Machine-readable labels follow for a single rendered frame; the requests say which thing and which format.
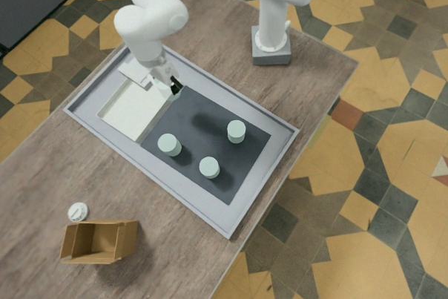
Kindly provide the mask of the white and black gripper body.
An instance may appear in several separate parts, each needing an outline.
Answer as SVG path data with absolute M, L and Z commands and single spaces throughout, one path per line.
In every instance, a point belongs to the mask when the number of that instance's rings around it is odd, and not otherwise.
M 155 79 L 159 80 L 164 85 L 170 87 L 171 75 L 176 79 L 179 77 L 179 75 L 170 59 L 166 55 L 164 56 L 164 58 L 166 60 L 166 63 L 165 64 L 160 63 L 159 65 L 155 66 L 154 69 L 149 74 Z

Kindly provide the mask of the brown cardboard box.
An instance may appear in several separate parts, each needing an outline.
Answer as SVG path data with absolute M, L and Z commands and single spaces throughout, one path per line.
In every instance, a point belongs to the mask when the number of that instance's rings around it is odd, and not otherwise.
M 59 259 L 68 256 L 73 259 L 62 263 L 111 264 L 133 254 L 139 221 L 113 221 L 108 224 L 97 224 L 106 222 L 86 220 L 72 222 L 78 225 L 66 226 Z

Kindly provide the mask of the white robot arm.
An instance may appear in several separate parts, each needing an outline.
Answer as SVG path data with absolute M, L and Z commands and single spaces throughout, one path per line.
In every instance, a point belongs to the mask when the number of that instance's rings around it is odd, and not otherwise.
M 311 0 L 260 0 L 260 29 L 256 46 L 264 52 L 277 52 L 286 44 L 288 5 L 306 6 Z M 160 63 L 165 64 L 165 51 L 160 38 L 177 32 L 188 19 L 179 0 L 132 0 L 114 16 L 114 27 L 134 58 L 117 70 L 143 90 L 153 85 L 146 76 Z M 145 9 L 145 10 L 144 10 Z M 286 26 L 285 26 L 286 24 Z M 284 30 L 285 28 L 285 30 Z M 284 33 L 284 35 L 283 35 Z

